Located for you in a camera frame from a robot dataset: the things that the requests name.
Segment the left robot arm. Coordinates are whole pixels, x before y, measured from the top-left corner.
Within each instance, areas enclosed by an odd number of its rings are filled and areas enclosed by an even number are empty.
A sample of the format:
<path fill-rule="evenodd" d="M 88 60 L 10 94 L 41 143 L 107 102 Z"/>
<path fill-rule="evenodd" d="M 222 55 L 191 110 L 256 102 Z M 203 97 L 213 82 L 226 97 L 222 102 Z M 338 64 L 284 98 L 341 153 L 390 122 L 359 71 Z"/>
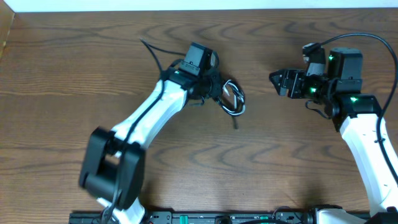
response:
<path fill-rule="evenodd" d="M 221 95 L 218 54 L 191 43 L 182 59 L 159 70 L 153 92 L 132 115 L 109 131 L 96 128 L 88 141 L 79 185 L 105 203 L 98 223 L 140 223 L 145 210 L 138 196 L 146 150 L 166 122 L 191 99 Z"/>

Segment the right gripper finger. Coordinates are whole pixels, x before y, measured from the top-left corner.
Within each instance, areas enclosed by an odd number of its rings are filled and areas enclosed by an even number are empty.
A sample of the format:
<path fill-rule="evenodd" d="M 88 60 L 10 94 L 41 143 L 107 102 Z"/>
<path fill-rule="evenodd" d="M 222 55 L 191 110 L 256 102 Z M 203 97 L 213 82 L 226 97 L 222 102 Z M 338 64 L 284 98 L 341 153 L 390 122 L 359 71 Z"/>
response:
<path fill-rule="evenodd" d="M 273 80 L 272 84 L 279 96 L 285 96 L 287 93 L 287 89 L 284 86 L 284 80 Z"/>
<path fill-rule="evenodd" d="M 284 73 L 285 73 L 284 69 L 272 72 L 269 74 L 269 80 L 271 82 L 279 82 L 283 79 Z"/>

